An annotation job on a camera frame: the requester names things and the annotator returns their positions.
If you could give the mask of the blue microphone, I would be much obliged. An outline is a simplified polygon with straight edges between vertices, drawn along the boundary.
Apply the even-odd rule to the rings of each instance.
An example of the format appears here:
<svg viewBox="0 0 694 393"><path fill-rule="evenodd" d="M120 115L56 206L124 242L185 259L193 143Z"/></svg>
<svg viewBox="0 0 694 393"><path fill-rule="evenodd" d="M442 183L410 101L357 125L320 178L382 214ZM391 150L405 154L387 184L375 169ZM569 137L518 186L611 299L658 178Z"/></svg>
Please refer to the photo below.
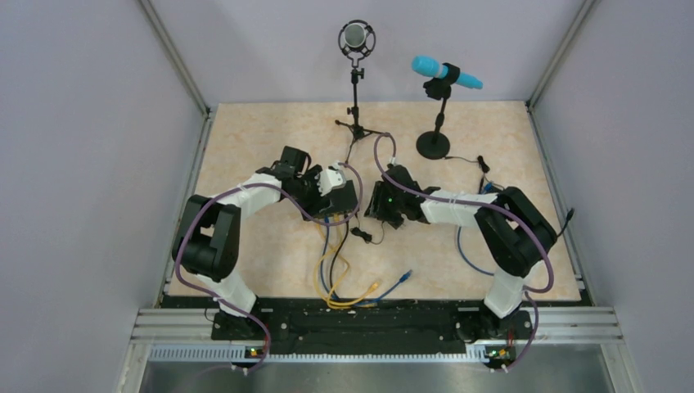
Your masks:
<svg viewBox="0 0 694 393"><path fill-rule="evenodd" d="M411 68L415 73L429 78L422 85L428 98L441 101L439 112L435 117L435 127L432 131L426 131L418 137L417 152L429 160L443 159L450 151L450 141L442 133L442 128L452 86L459 85L481 90L484 84L475 76L462 72L458 66L439 62L430 56L415 56L412 59Z"/></svg>

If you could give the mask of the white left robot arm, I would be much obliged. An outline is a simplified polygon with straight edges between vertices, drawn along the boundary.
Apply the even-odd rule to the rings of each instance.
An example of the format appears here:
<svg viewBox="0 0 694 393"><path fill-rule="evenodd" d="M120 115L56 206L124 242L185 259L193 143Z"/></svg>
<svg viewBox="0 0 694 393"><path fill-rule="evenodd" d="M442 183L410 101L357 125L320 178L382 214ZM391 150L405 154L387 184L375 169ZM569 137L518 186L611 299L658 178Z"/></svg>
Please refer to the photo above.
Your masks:
<svg viewBox="0 0 694 393"><path fill-rule="evenodd" d="M236 271L242 221L286 196L315 216L330 205L328 194L345 184L340 165L312 165L307 152L284 147L279 160L257 169L234 193L190 196L171 256L213 292L220 309L232 315L239 336L255 337L263 325L260 313L252 310L257 296Z"/></svg>

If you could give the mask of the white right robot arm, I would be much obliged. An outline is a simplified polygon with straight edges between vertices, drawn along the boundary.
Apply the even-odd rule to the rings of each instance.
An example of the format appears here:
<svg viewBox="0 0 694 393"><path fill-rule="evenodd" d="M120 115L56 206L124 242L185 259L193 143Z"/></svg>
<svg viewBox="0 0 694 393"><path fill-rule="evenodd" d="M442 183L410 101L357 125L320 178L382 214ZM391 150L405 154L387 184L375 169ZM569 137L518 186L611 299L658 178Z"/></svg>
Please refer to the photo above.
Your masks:
<svg viewBox="0 0 694 393"><path fill-rule="evenodd" d="M484 298L480 327L490 337L512 328L526 277L548 256L558 235L517 187L470 194L440 187L421 188L402 165L392 165L374 186L365 215L399 228L404 221L477 228L497 269Z"/></svg>

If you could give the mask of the black network switch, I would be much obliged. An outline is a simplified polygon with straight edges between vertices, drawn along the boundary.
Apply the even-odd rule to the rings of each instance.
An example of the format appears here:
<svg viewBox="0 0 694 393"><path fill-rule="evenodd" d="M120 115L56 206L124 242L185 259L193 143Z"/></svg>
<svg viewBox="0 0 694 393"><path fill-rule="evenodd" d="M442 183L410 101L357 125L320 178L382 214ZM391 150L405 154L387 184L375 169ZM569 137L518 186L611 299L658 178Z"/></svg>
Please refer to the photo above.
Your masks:
<svg viewBox="0 0 694 393"><path fill-rule="evenodd" d="M353 180L348 180L346 185L330 191L318 199L306 209L316 219L324 219L333 215L348 215L358 204L358 196Z"/></svg>

